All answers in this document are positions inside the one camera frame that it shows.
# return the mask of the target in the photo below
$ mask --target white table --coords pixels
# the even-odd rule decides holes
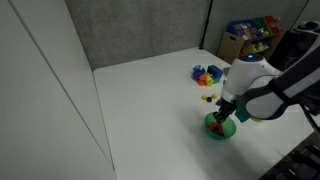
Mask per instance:
[[[312,128],[300,107],[278,120],[237,125],[229,140],[211,139],[206,114],[218,106],[222,82],[199,87],[192,67],[229,65],[192,48],[94,72],[118,180],[257,179],[298,145]]]

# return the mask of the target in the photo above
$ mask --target gray wall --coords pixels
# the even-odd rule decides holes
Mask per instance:
[[[207,0],[66,0],[92,69],[199,46]]]
[[[294,27],[297,27],[303,21],[320,21],[320,1],[310,0],[306,8],[301,13],[301,16],[295,23]]]
[[[204,47],[216,54],[228,22],[234,20],[280,16],[280,26],[289,29],[306,3],[307,0],[214,0]]]
[[[210,0],[65,0],[92,69],[199,46]],[[280,16],[290,28],[307,0],[214,0],[204,47],[228,22]]]

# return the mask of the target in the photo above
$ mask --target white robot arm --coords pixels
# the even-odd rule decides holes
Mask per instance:
[[[271,120],[293,104],[300,104],[306,113],[301,98],[314,86],[320,86],[319,45],[284,72],[273,68],[260,55],[239,57],[229,70],[221,107],[214,115],[218,123],[223,123],[241,106],[250,117]]]

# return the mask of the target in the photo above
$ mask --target gray backdrop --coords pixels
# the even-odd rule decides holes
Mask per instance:
[[[210,0],[66,0],[92,69],[200,44]],[[307,0],[214,0],[205,49],[229,21],[280,16],[290,28]]]

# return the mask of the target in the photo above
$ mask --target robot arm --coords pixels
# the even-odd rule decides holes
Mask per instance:
[[[229,70],[221,93],[221,107],[214,115],[218,123],[223,123],[237,106],[242,106],[250,117],[276,119],[288,106],[301,104],[308,90],[319,85],[319,45],[283,73],[262,56],[239,57]]]

